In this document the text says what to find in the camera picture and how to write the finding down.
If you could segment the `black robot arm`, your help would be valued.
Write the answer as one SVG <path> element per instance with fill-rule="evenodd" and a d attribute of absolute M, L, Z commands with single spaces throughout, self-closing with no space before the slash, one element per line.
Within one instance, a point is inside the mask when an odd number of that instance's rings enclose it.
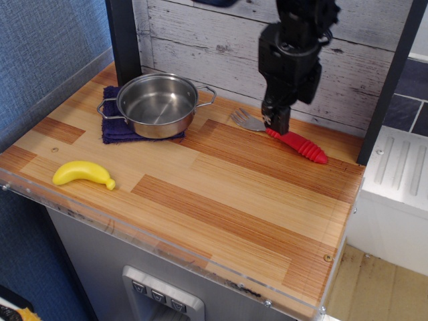
<path fill-rule="evenodd" d="M 279 21 L 268 24 L 258 44 L 258 70 L 267 88 L 261 104 L 266 127 L 283 135 L 289 131 L 291 106 L 311 104 L 322 66 L 319 54 L 332 40 L 338 22 L 335 1 L 277 1 Z"/>

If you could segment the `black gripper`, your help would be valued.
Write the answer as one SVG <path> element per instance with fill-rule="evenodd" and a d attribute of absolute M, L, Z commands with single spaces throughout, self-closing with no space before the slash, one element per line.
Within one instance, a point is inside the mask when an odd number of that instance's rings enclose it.
<path fill-rule="evenodd" d="M 259 37 L 258 68 L 267 84 L 261 114 L 280 135 L 289 131 L 290 106 L 311 104 L 315 97 L 322 72 L 319 38 L 314 22 L 272 23 Z"/>

